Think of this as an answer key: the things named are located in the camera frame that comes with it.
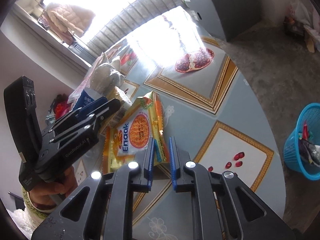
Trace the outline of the left hand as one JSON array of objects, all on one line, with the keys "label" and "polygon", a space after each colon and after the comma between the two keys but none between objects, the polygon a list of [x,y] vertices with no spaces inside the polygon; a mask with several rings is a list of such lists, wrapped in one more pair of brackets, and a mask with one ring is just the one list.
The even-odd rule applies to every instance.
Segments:
[{"label": "left hand", "polygon": [[41,182],[29,192],[30,200],[36,208],[40,210],[52,209],[56,207],[56,203],[52,200],[51,195],[61,194],[68,197],[78,187],[72,166],[65,170],[64,174],[63,183]]}]

